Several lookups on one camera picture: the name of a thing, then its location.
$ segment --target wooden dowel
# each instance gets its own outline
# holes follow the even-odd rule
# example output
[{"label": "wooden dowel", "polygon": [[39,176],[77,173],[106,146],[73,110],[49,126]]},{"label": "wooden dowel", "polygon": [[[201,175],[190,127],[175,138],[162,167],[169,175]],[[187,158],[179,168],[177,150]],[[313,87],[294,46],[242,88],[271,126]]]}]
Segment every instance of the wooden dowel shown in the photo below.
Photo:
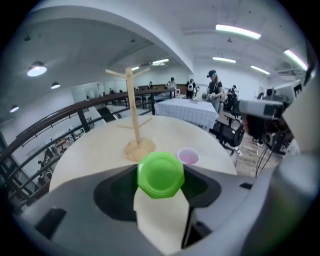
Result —
[{"label": "wooden dowel", "polygon": [[125,125],[117,125],[120,128],[133,129],[133,127],[125,126]]},{"label": "wooden dowel", "polygon": [[125,79],[126,79],[126,87],[128,91],[128,98],[129,98],[130,111],[132,116],[132,124],[134,129],[135,141],[137,144],[139,144],[141,141],[141,138],[140,138],[137,109],[136,109],[134,80],[132,76],[132,70],[130,67],[127,67],[125,69]]},{"label": "wooden dowel", "polygon": [[126,78],[126,76],[124,74],[120,74],[120,73],[114,72],[109,69],[106,69],[105,72],[109,75],[113,75],[113,76],[117,76],[117,77],[121,77],[121,78]]},{"label": "wooden dowel", "polygon": [[135,78],[135,77],[140,76],[140,75],[142,75],[143,73],[148,72],[148,71],[150,71],[150,68],[149,68],[149,67],[146,68],[146,69],[144,69],[144,70],[141,70],[141,71],[138,72],[138,73],[135,73],[135,74],[133,75],[133,77]]},{"label": "wooden dowel", "polygon": [[144,126],[146,123],[150,122],[151,120],[152,120],[152,117],[149,118],[147,121],[143,122],[142,124],[140,124],[140,125],[139,125],[139,128],[140,128],[141,126]]}]

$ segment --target ceiling light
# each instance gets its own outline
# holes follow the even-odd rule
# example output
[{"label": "ceiling light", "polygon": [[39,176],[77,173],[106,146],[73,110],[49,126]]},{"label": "ceiling light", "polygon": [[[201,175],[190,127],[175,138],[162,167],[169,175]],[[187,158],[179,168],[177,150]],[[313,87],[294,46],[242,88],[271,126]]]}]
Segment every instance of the ceiling light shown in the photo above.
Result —
[{"label": "ceiling light", "polygon": [[37,77],[47,71],[47,68],[41,61],[36,61],[32,64],[29,71],[26,73],[28,77]]},{"label": "ceiling light", "polygon": [[232,32],[232,33],[237,33],[237,34],[241,34],[253,39],[259,39],[261,37],[260,34],[243,29],[243,28],[239,28],[239,27],[235,27],[235,26],[227,26],[227,25],[219,25],[217,24],[215,26],[216,30],[219,31],[227,31],[227,32]]},{"label": "ceiling light", "polygon": [[152,64],[152,66],[164,66],[165,64],[163,62]]},{"label": "ceiling light", "polygon": [[308,66],[301,59],[299,59],[292,51],[285,50],[284,54],[293,59],[303,70],[306,71],[308,69]]},{"label": "ceiling light", "polygon": [[154,61],[154,62],[152,62],[152,64],[158,64],[158,63],[163,63],[163,62],[168,62],[168,61],[169,61],[169,59],[165,58],[165,59],[160,59],[160,60]]},{"label": "ceiling light", "polygon": [[222,62],[236,63],[235,60],[233,60],[233,59],[228,59],[228,58],[213,57],[212,59],[213,59],[214,61],[222,61]]},{"label": "ceiling light", "polygon": [[267,74],[267,75],[270,75],[269,72],[267,72],[267,71],[265,71],[265,70],[263,70],[263,69],[261,69],[261,68],[258,68],[258,67],[256,67],[256,66],[251,66],[251,68],[254,69],[254,70],[258,70],[258,71],[260,71],[260,72],[262,72],[262,73],[265,73],[265,74]]},{"label": "ceiling light", "polygon": [[51,85],[51,89],[56,89],[56,88],[59,88],[60,87],[60,84],[58,82],[54,82],[52,85]]},{"label": "ceiling light", "polygon": [[19,107],[17,105],[12,105],[10,113],[17,111],[18,109],[19,109]]}]

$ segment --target metal railing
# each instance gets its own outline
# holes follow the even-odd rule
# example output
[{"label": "metal railing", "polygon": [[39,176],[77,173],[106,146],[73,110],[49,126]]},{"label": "metal railing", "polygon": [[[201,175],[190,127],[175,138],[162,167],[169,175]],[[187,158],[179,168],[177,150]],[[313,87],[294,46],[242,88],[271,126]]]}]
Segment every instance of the metal railing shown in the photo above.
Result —
[{"label": "metal railing", "polygon": [[[163,97],[159,100],[155,100],[155,96],[162,94],[162,93],[170,93],[167,97]],[[145,106],[150,106],[150,109],[146,110],[145,112],[141,113],[140,115],[145,115],[147,113],[152,112],[153,115],[155,115],[155,103],[157,101],[163,101],[167,99],[171,99],[172,97],[175,97],[175,91],[172,89],[154,89],[154,90],[141,90],[136,91],[135,96],[141,97],[142,103],[136,104],[136,107],[142,107],[145,109]],[[86,133],[90,131],[90,125],[94,124],[95,122],[98,122],[104,118],[108,118],[110,116],[119,114],[121,112],[127,111],[130,109],[128,105],[126,105],[126,108],[123,108],[121,110],[110,112],[108,114],[102,115],[101,117],[98,117],[94,120],[91,120],[87,122],[85,116],[84,116],[84,109],[88,109],[90,107],[94,107],[101,104],[107,104],[109,102],[115,102],[118,100],[125,100],[127,103],[126,98],[128,98],[128,93],[115,93],[115,94],[109,94],[104,97],[94,98],[87,101],[81,101],[76,104],[67,106],[65,108],[62,108],[44,118],[39,120],[38,122],[31,125],[29,128],[21,132],[16,139],[6,147],[2,153],[0,154],[0,174],[4,177],[4,182],[1,184],[0,189],[6,188],[11,192],[11,194],[8,194],[7,200],[11,202],[15,197],[19,197],[23,199],[23,201],[20,202],[18,205],[14,205],[16,212],[21,212],[22,207],[25,205],[29,205],[30,203],[34,202],[39,198],[39,195],[43,196],[43,191],[49,190],[49,184],[50,182],[46,182],[44,185],[37,188],[36,191],[34,191],[32,194],[25,193],[26,186],[31,183],[34,179],[36,179],[38,176],[41,176],[48,168],[50,168],[53,164],[57,163],[59,159],[61,158],[61,155],[53,157],[45,166],[40,168],[38,171],[36,171],[25,183],[20,183],[20,186],[17,186],[13,180],[16,179],[16,174],[19,173],[28,163],[30,163],[31,160],[33,160],[36,156],[38,156],[41,152],[45,151],[49,147],[56,144],[56,142],[60,141],[61,139],[64,139],[72,134],[74,132],[79,131],[80,129],[83,129]],[[73,116],[78,115],[81,125],[70,129],[68,132],[64,133],[63,135],[52,139],[49,143],[39,148],[36,152],[34,152],[30,157],[28,157],[24,162],[22,162],[17,168],[15,168],[11,173],[4,172],[2,169],[2,166],[5,162],[5,160],[12,155],[19,147],[23,147],[26,143],[28,143],[30,140],[35,139],[37,136],[47,129],[50,129],[52,126],[60,123],[63,119],[71,118]]]}]

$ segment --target wooden mug tree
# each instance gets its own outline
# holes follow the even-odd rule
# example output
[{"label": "wooden mug tree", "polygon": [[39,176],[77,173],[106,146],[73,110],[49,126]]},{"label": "wooden mug tree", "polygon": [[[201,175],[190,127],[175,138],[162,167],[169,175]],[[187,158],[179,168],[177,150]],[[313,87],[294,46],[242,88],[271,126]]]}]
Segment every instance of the wooden mug tree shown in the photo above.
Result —
[{"label": "wooden mug tree", "polygon": [[144,69],[136,74],[133,75],[132,69],[127,67],[125,69],[125,75],[120,74],[111,70],[106,69],[105,72],[110,75],[118,76],[121,78],[126,79],[127,91],[128,91],[128,98],[129,98],[129,106],[132,116],[132,124],[134,130],[135,140],[130,141],[124,148],[124,153],[126,158],[131,161],[139,162],[141,159],[146,157],[150,152],[155,151],[156,145],[154,142],[149,138],[141,138],[139,128],[146,124],[148,121],[144,122],[141,125],[138,125],[138,117],[137,117],[137,109],[136,109],[136,98],[135,98],[135,90],[134,90],[134,77],[137,77],[147,71],[150,68]]}]

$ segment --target pink cup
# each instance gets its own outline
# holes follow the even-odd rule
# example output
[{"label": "pink cup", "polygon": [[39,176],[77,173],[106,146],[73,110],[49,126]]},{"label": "pink cup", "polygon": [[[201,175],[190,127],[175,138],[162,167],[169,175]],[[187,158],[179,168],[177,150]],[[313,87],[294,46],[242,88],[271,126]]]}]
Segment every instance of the pink cup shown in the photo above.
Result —
[{"label": "pink cup", "polygon": [[191,148],[181,148],[177,153],[178,159],[186,165],[195,165],[199,162],[199,155]]}]

